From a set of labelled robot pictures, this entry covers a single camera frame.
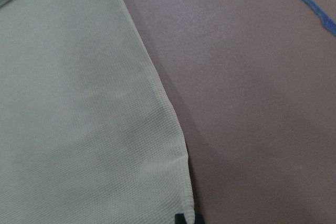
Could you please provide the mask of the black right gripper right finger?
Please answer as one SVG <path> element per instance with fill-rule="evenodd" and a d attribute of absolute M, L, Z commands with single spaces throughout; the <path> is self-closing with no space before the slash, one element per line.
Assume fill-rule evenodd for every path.
<path fill-rule="evenodd" d="M 204 224 L 204 217 L 203 217 L 202 214 L 196 214 L 195 215 L 194 224 Z"/>

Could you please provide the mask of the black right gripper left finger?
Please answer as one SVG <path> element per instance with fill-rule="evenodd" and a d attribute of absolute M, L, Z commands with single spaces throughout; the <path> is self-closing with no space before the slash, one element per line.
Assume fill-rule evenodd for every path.
<path fill-rule="evenodd" d="M 174 216 L 175 224 L 187 224 L 184 214 L 176 214 Z"/>

